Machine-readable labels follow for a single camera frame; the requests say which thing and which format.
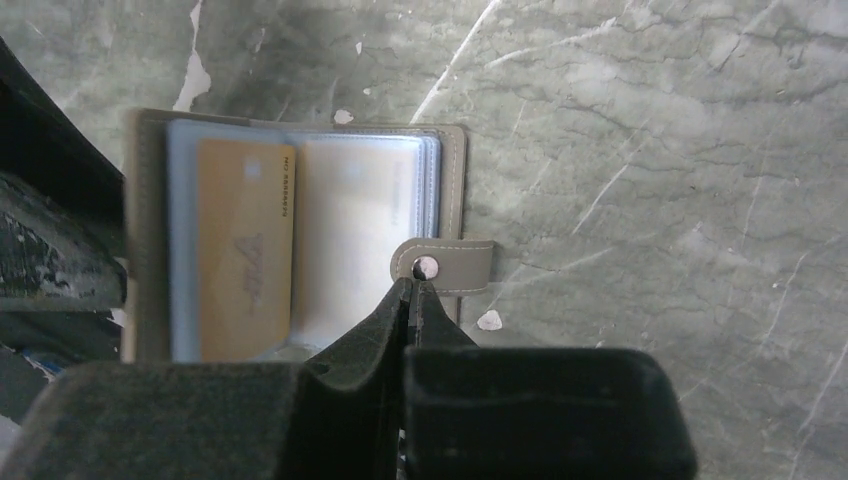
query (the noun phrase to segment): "card holder snap strap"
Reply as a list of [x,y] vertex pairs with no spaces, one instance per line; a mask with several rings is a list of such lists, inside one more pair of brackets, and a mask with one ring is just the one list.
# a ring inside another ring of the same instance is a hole
[[489,284],[494,247],[491,240],[412,238],[402,243],[392,256],[392,280],[412,277],[416,261],[426,259],[427,273],[434,275],[428,279],[439,295],[476,295]]

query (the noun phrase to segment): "black plastic part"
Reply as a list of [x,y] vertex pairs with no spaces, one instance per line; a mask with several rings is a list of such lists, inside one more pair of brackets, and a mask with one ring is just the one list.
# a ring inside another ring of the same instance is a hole
[[60,368],[120,360],[121,327],[110,312],[2,312],[0,345],[45,358]]
[[119,308],[126,272],[98,239],[19,178],[0,173],[0,310]]
[[[402,419],[411,479],[694,477],[671,384],[647,355],[480,349],[446,319],[432,285],[400,279],[304,364],[71,369],[0,479],[388,480]],[[453,346],[408,346],[421,339]]]
[[697,462],[668,377],[608,349],[410,349],[412,479],[689,480]]

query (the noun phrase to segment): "white vein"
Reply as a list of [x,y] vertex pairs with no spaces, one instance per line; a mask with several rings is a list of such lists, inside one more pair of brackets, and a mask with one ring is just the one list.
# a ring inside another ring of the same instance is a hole
[[416,110],[415,113],[412,115],[412,118],[409,120],[410,124],[416,123],[418,119],[421,118],[421,115],[424,113],[427,107],[430,105],[430,102],[432,102],[433,99],[436,98],[436,95],[438,95],[439,93],[439,87],[441,87],[445,79],[448,78],[448,74],[450,73],[451,68],[453,68],[453,65],[456,63],[457,59],[462,55],[462,52],[465,51],[465,47],[468,46],[468,42],[471,40],[471,37],[473,37],[474,34],[476,34],[478,30],[480,30],[480,26],[483,24],[483,21],[486,20],[486,17],[491,15],[493,11],[495,11],[495,9],[500,3],[501,0],[492,0],[491,2],[489,2],[489,5],[486,6],[486,8],[483,10],[483,13],[480,14],[480,17],[477,18],[476,22],[474,22],[474,25],[468,32],[468,35],[465,36],[465,39],[462,41],[462,43],[459,44],[459,48],[457,48],[454,52],[453,58],[451,58],[450,63],[445,66],[445,71],[442,72],[442,76],[440,76],[439,79],[436,80],[436,83],[434,83],[430,91],[427,92],[427,96],[424,97],[424,101],[422,101],[421,104],[418,106],[418,110]]
[[586,219],[588,219],[589,216],[592,215],[592,212],[595,211],[595,207],[598,206],[598,202],[601,200],[601,197],[603,197],[604,194],[607,193],[607,190],[609,190],[609,188],[612,186],[612,184],[614,184],[616,182],[616,180],[618,180],[618,178],[621,177],[621,174],[624,173],[624,171],[627,170],[627,167],[629,167],[629,166],[630,166],[629,162],[624,164],[624,166],[621,167],[621,170],[616,172],[616,174],[612,176],[612,179],[610,179],[610,181],[607,182],[606,185],[604,185],[604,188],[602,188],[601,193],[599,193],[598,196],[595,197],[595,201],[592,202],[592,205],[589,207],[589,210],[587,210],[586,213],[584,213],[583,216],[580,217],[580,221],[577,222],[577,226],[574,227],[574,230],[571,231],[572,235],[574,235],[575,233],[577,233],[578,230],[580,230],[580,227],[583,226],[583,222],[585,222]]
[[95,65],[91,69],[91,73],[89,73],[88,76],[85,77],[85,79],[83,79],[81,82],[79,82],[77,86],[74,87],[73,90],[71,90],[70,93],[68,93],[62,98],[57,98],[53,100],[53,103],[55,103],[56,106],[59,107],[59,109],[64,111],[71,103],[75,102],[77,98],[79,98],[80,93],[86,91],[88,87],[91,86],[92,81],[99,74],[99,70],[99,65]]
[[765,173],[766,168],[766,159],[768,157],[763,158],[763,162],[760,165],[760,175],[757,177],[757,184],[754,186],[754,193],[751,198],[751,205],[748,206],[748,214],[745,215],[745,228],[742,229],[742,242],[739,244],[739,251],[742,251],[742,247],[745,246],[745,238],[748,237],[748,225],[751,223],[751,213],[754,211],[754,204],[757,203],[757,195],[760,193],[760,185],[763,183],[763,173]]
[[202,6],[203,0],[197,0],[197,4],[189,14],[191,27],[194,29],[194,34],[191,37],[191,55],[189,55],[188,65],[186,65],[183,88],[180,90],[176,103],[171,107],[173,110],[181,112],[191,111],[191,104],[194,99],[208,92],[209,88],[212,87],[212,77],[203,69],[203,63],[197,53],[197,32],[200,29],[200,8]]
[[330,88],[327,89],[327,112],[332,115],[334,104],[336,103],[336,86],[339,84],[339,77],[333,79]]
[[506,278],[506,280],[501,282],[501,290],[498,292],[497,295],[495,295],[495,298],[492,299],[492,303],[490,303],[489,306],[486,307],[486,310],[487,311],[491,310],[491,308],[495,306],[495,303],[501,298],[501,295],[503,295],[504,292],[506,292],[507,288],[512,286],[512,285],[515,285],[515,284],[526,285],[530,282],[535,282],[535,281],[541,280],[543,278],[548,278],[548,277],[552,277],[552,276],[555,276],[555,275],[559,275],[559,274],[567,272],[571,269],[577,268],[581,265],[584,265],[584,264],[587,264],[587,263],[592,262],[594,260],[597,260],[597,259],[603,257],[604,255],[606,255],[607,253],[609,253],[613,250],[615,250],[615,247],[605,248],[604,250],[601,250],[599,252],[595,252],[591,255],[587,255],[583,258],[579,258],[577,260],[574,260],[571,263],[567,263],[567,264],[563,265],[562,267],[557,268],[556,270],[545,272],[541,275],[537,275],[535,277],[531,277],[531,278],[528,278],[526,280],[522,280],[521,282],[513,282],[512,279],[515,278],[516,275],[518,275],[519,273],[524,271],[525,268],[527,268],[527,265],[522,264],[518,268],[516,268],[515,271],[513,271],[509,275],[509,277]]
[[798,470],[798,460],[801,458],[801,454],[804,453],[804,448],[807,446],[807,442],[812,438],[813,433],[815,433],[815,429],[811,429],[810,433],[804,436],[804,439],[801,440],[801,445],[798,446],[798,451],[795,452],[795,456],[792,458],[792,469],[789,471],[788,480],[795,479],[795,471]]
[[845,345],[842,346],[842,353],[839,355],[839,359],[837,359],[836,362],[833,363],[833,367],[831,367],[830,369],[830,374],[828,374],[827,380],[825,380],[821,390],[819,390],[818,395],[816,395],[816,399],[815,401],[813,401],[813,406],[810,408],[810,413],[807,415],[807,418],[804,419],[804,421],[801,423],[801,426],[798,428],[799,432],[806,428],[807,425],[809,425],[810,422],[812,422],[813,419],[816,417],[816,412],[818,411],[819,404],[821,403],[822,398],[824,398],[824,394],[827,393],[827,389],[829,389],[830,385],[833,384],[833,379],[836,378],[837,372],[839,372],[839,369],[842,367],[842,362],[845,360],[846,353],[848,353],[848,338],[845,339]]
[[283,114],[289,109],[289,101],[291,101],[291,94],[286,95],[286,101],[283,102],[283,108],[280,109],[280,113],[278,113],[277,118],[274,119],[275,122],[279,122],[280,119],[283,118]]
[[510,136],[515,135],[515,131],[518,130],[518,124],[521,123],[521,116],[524,115],[524,107],[527,106],[527,100],[521,102],[521,108],[518,110],[518,118],[515,119],[515,125],[512,126],[512,133]]
[[527,268],[525,265],[519,265],[519,266],[518,266],[518,268],[516,268],[516,269],[515,269],[515,270],[514,270],[514,271],[513,271],[513,272],[512,272],[512,273],[511,273],[511,274],[510,274],[507,278],[506,278],[506,280],[504,280],[504,281],[503,281],[503,285],[501,285],[501,290],[498,292],[498,294],[497,294],[497,295],[495,295],[495,298],[493,298],[493,299],[492,299],[492,303],[490,303],[490,304],[489,304],[489,306],[488,306],[488,307],[486,307],[486,311],[491,310],[491,309],[492,309],[492,307],[494,307],[494,306],[495,306],[495,303],[497,303],[497,301],[498,301],[498,300],[500,300],[501,295],[503,295],[503,294],[504,294],[504,292],[506,292],[507,287],[509,287],[510,285],[512,285],[512,279],[513,279],[513,278],[515,278],[515,276],[516,276],[516,275],[518,275],[519,273],[521,273],[521,271],[522,271],[522,270],[524,270],[525,268]]
[[604,21],[604,23],[598,25],[597,27],[590,28],[589,30],[581,33],[580,35],[574,35],[574,36],[571,36],[571,37],[568,37],[568,38],[563,38],[562,40],[558,40],[556,42],[549,43],[549,44],[541,46],[541,47],[523,48],[521,50],[516,50],[514,52],[507,53],[506,55],[498,57],[498,58],[492,60],[491,62],[487,63],[485,68],[497,67],[498,65],[500,65],[504,62],[507,62],[507,61],[512,60],[512,59],[517,58],[517,57],[520,57],[522,55],[527,55],[528,53],[538,52],[538,51],[541,51],[541,50],[546,50],[548,48],[558,47],[560,45],[567,45],[567,44],[571,44],[571,43],[579,43],[579,42],[582,42],[583,40],[587,40],[589,38],[596,37],[598,35],[604,35],[604,34],[608,33],[610,30],[612,30],[612,27],[615,25],[616,20],[617,20],[617,17],[609,18],[606,21]]
[[795,263],[795,270],[792,271],[792,275],[789,276],[789,280],[786,281],[786,286],[783,287],[783,295],[780,297],[780,301],[777,302],[777,310],[774,312],[774,319],[771,322],[771,326],[763,337],[763,341],[760,343],[760,347],[768,341],[769,337],[771,337],[771,332],[774,331],[774,327],[777,326],[777,321],[780,319],[780,312],[783,310],[783,304],[786,302],[786,294],[789,293],[789,286],[792,285],[792,280],[795,279],[795,275],[798,274],[798,269],[801,268],[801,262],[804,261],[804,258],[810,252],[805,252],[801,255],[801,258],[798,259],[798,262]]
[[[776,7],[778,4],[780,4],[781,1],[782,0],[772,0],[772,2],[769,4],[769,6],[764,8],[760,13],[754,15],[754,18],[752,18],[751,21],[748,22],[748,24],[745,25],[742,28],[742,32],[739,35],[737,35],[737,37],[736,37],[736,44],[733,45],[733,48],[730,49],[730,52],[727,54],[727,57],[725,57],[724,61],[722,61],[721,65],[719,65],[719,67],[718,67],[719,70],[724,68],[724,65],[727,64],[727,61],[730,60],[730,57],[736,52],[736,50],[739,48],[739,45],[742,44],[742,37],[744,37],[745,35],[750,33],[751,30],[757,28],[757,26],[760,24],[760,22],[765,20],[765,18],[768,16],[768,14],[771,13],[771,11],[774,10],[774,7]],[[742,50],[739,51],[739,54],[742,54],[742,52],[744,52],[744,51],[745,51],[745,49],[743,48]]]
[[40,36],[41,38],[44,38],[44,34],[41,33],[41,30],[39,30],[35,25],[33,25],[32,22],[27,20],[26,24],[29,25],[33,30],[35,30],[35,33],[37,33],[38,36]]
[[259,29],[259,41],[256,42],[256,46],[253,47],[253,53],[259,53],[259,50],[262,49],[262,42],[265,41],[265,27]]
[[698,388],[700,388],[700,386],[701,386],[701,385],[703,385],[703,384],[704,384],[704,382],[706,382],[706,381],[707,381],[707,377],[704,377],[704,378],[702,378],[701,380],[699,380],[699,381],[698,381],[698,383],[696,383],[694,387],[690,388],[689,390],[685,391],[682,395],[680,395],[679,397],[677,397],[677,401],[678,401],[678,402],[683,402],[683,400],[685,400],[685,399],[686,399],[686,397],[688,397],[689,395],[692,395],[693,393],[695,393],[695,390],[697,390]]
[[533,184],[532,184],[532,185],[530,185],[530,188],[528,188],[528,189],[527,189],[527,191],[528,191],[528,192],[532,192],[532,191],[533,191],[533,189],[535,189],[536,187],[538,187],[538,186],[539,186],[539,184],[540,184],[540,183],[542,183],[542,179],[543,179],[543,178],[545,178],[545,173],[548,171],[548,168],[550,168],[550,167],[551,167],[551,164],[552,164],[553,162],[554,162],[554,161],[553,161],[553,159],[552,159],[552,158],[549,158],[549,159],[548,159],[548,163],[546,163],[546,164],[545,164],[545,166],[544,166],[544,167],[542,167],[542,169],[541,169],[541,170],[539,170],[539,174],[538,174],[538,175],[536,175],[536,180],[533,182]]

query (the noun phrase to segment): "card logo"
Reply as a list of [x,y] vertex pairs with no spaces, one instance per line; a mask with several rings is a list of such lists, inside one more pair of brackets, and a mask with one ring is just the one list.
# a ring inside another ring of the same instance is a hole
[[247,265],[244,267],[242,290],[250,295],[249,312],[253,315],[253,311],[262,301],[262,234],[257,233],[252,237],[236,238],[233,243],[236,250],[247,260]]

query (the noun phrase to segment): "marble floor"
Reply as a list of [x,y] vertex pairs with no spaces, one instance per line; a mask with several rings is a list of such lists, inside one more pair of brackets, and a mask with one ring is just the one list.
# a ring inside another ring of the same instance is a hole
[[466,125],[477,341],[650,352],[701,478],[848,476],[845,0],[3,4],[117,165],[137,105]]

